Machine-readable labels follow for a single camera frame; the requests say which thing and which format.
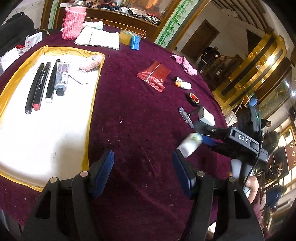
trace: purple tablecloth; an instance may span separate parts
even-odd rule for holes
[[[118,31],[109,26],[104,29]],[[0,78],[0,92],[25,59],[45,45],[83,48],[101,52],[106,57],[89,137],[90,164],[107,148],[115,153],[104,194],[92,203],[105,240],[179,240],[192,201],[179,185],[172,166],[172,152],[192,132],[178,108],[188,112],[194,108],[185,98],[188,91],[175,87],[172,78],[179,76],[190,82],[191,92],[214,115],[216,124],[226,127],[221,109],[205,81],[200,75],[187,75],[182,66],[170,58],[170,52],[146,40],[141,40],[139,51],[123,44],[117,51],[79,46],[74,41],[63,40],[58,33],[38,43],[6,70]],[[162,93],[136,77],[154,59],[172,71]],[[201,146],[188,159],[197,169],[218,178],[226,178],[230,170],[229,159],[206,146]],[[38,195],[37,191],[0,177],[0,208],[22,225]],[[211,221],[215,220],[216,213],[217,202],[214,202]]]

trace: red marker cap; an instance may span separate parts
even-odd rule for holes
[[[40,110],[40,105],[39,104],[34,104],[33,108],[34,108],[34,110]]]

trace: bright light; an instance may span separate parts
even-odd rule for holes
[[[271,56],[267,59],[266,63],[267,63],[268,65],[270,65],[270,64],[274,64],[274,56],[271,55]]]

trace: brown door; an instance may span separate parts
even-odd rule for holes
[[[211,44],[218,34],[218,30],[215,29],[207,20],[204,20],[185,44],[181,53],[196,61],[199,56],[201,56],[204,49]]]

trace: black bottle cap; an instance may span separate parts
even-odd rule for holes
[[[65,91],[63,90],[63,88],[57,89],[57,96],[63,96],[64,94],[65,94]]]

